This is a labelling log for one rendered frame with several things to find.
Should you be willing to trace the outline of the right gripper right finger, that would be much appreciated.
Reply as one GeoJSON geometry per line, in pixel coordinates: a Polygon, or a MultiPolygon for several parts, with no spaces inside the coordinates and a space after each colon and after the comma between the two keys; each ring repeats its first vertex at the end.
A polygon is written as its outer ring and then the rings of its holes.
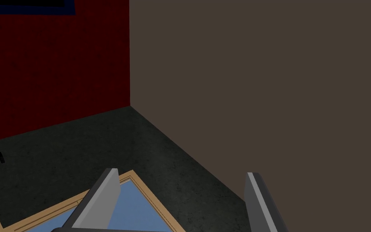
{"type": "Polygon", "coordinates": [[[289,232],[259,173],[246,174],[244,201],[251,232],[289,232]]]}

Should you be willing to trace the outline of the blue table with wooden rim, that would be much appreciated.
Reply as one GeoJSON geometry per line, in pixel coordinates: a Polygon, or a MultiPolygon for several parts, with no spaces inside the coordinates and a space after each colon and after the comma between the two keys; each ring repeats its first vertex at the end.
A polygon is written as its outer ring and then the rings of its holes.
{"type": "MultiPolygon", "coordinates": [[[[120,184],[122,190],[109,229],[186,232],[133,170],[120,175],[120,184]]],[[[0,232],[51,232],[64,224],[86,194],[82,192],[6,228],[0,223],[0,232]]]]}

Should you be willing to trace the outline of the dark framed wall picture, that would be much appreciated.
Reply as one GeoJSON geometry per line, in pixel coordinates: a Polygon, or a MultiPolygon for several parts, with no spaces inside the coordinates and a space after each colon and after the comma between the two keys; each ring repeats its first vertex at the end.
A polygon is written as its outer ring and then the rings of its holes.
{"type": "Polygon", "coordinates": [[[0,15],[75,15],[74,0],[0,0],[0,15]]]}

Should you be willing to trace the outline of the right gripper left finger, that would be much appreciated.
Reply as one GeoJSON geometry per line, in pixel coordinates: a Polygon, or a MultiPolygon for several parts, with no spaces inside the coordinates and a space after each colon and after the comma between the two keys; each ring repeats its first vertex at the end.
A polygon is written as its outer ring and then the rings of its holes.
{"type": "Polygon", "coordinates": [[[106,230],[121,192],[117,168],[106,168],[62,226],[65,230],[106,230]]]}

